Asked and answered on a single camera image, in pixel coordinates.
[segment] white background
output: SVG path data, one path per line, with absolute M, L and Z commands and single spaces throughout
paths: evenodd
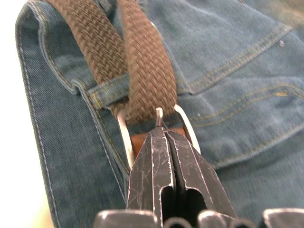
M 8 228 L 32 228 L 46 202 L 15 44 L 24 3 L 2 1 L 0 14 L 0 227 Z

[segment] brown leather tab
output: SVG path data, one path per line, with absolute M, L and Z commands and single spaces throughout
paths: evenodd
M 180 128 L 172 128 L 169 129 L 169 131 L 172 132 L 177 132 L 182 135 L 186 135 L 185 130 L 180 127 Z M 142 133 L 142 134 L 135 134 L 131 136 L 131 142 L 132 142 L 132 147 L 133 147 L 133 152 L 134 152 L 134 157 L 136 158 L 140 149 L 142 148 L 142 145 L 147 137 L 148 133 Z

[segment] belt buckle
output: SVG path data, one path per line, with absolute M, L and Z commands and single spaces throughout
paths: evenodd
M 180 119 L 183 123 L 183 129 L 186 133 L 186 137 L 191 142 L 192 146 L 196 149 L 196 151 L 200 154 L 200 146 L 199 146 L 198 140 L 195 136 L 194 130 L 191 126 L 191 123 L 190 123 L 187 115 L 185 114 L 182 107 L 180 107 L 178 104 L 176 104 L 174 106 L 174 110 L 180 116 Z M 127 124 L 125 121 L 125 117 L 126 117 L 126 110 L 123 109 L 119 112 L 119 114 L 117 116 L 117 121 L 118 121 L 119 129 L 120 129 L 120 132 L 121 132 L 121 135 L 123 138 L 123 143 L 124 143 L 124 148 L 125 148 L 125 152 L 127 155 L 128 164 L 131 169 L 133 167 L 133 164 L 134 164 L 134 161 L 136 158 L 134 156 L 132 142 L 131 142 Z M 163 118 L 162 108 L 156 108 L 156 127 L 162 127 L 162 118 Z

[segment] folded denim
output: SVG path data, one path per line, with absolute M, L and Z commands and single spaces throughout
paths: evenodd
M 95 2 L 122 34 L 115 1 Z M 304 207 L 304 7 L 288 2 L 138 1 L 162 36 L 202 155 L 237 214 L 254 221 L 266 208 Z M 44 1 L 25 4 L 16 41 L 54 224 L 91 227 L 98 211 L 125 207 L 129 169 L 107 107 L 128 96 L 128 75 L 97 86 Z M 165 123 L 181 126 L 177 116 Z

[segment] scratched metal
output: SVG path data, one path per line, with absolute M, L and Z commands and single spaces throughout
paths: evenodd
M 174 142 L 186 190 L 196 190 L 203 196 L 207 209 L 236 217 L 230 201 L 211 165 L 178 133 L 168 132 Z
M 104 210 L 94 220 L 93 228 L 157 228 L 152 211 Z
M 304 209 L 267 209 L 263 214 L 265 228 L 303 228 Z
M 162 191 L 169 187 L 173 192 L 172 167 L 166 136 L 157 127 L 148 133 L 131 169 L 127 209 L 153 211 L 162 227 Z
M 173 190 L 173 165 L 169 145 L 161 127 L 150 131 L 152 141 L 152 182 L 153 182 L 153 212 L 162 227 L 162 191 L 167 187 Z
M 130 171 L 127 209 L 153 211 L 150 133 Z
M 198 217 L 199 228 L 226 228 L 227 223 L 222 214 L 212 210 L 201 212 Z

